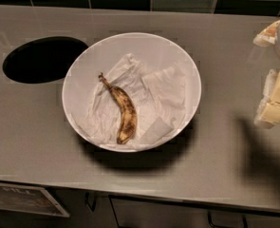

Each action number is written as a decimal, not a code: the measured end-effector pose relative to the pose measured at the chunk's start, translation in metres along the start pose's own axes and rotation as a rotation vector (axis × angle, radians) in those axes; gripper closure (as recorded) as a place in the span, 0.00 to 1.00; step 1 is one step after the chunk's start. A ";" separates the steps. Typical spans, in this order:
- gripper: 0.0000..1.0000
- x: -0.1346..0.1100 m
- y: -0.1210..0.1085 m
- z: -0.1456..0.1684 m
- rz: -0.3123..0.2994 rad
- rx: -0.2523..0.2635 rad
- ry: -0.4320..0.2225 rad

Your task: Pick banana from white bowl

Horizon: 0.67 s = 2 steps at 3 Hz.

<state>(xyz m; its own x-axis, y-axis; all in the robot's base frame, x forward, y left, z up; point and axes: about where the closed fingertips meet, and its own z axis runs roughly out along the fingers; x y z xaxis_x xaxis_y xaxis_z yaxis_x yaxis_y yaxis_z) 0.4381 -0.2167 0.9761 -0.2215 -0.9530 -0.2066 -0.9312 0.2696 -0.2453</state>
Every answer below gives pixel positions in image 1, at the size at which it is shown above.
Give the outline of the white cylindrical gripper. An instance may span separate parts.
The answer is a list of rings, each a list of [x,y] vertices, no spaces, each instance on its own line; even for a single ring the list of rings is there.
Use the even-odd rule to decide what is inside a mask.
[[[280,57],[280,21],[275,21],[264,28],[254,37],[253,43],[260,47],[269,47],[275,44],[275,49]],[[264,84],[263,99],[257,108],[254,124],[261,128],[270,129],[279,123],[280,71],[271,69]]]

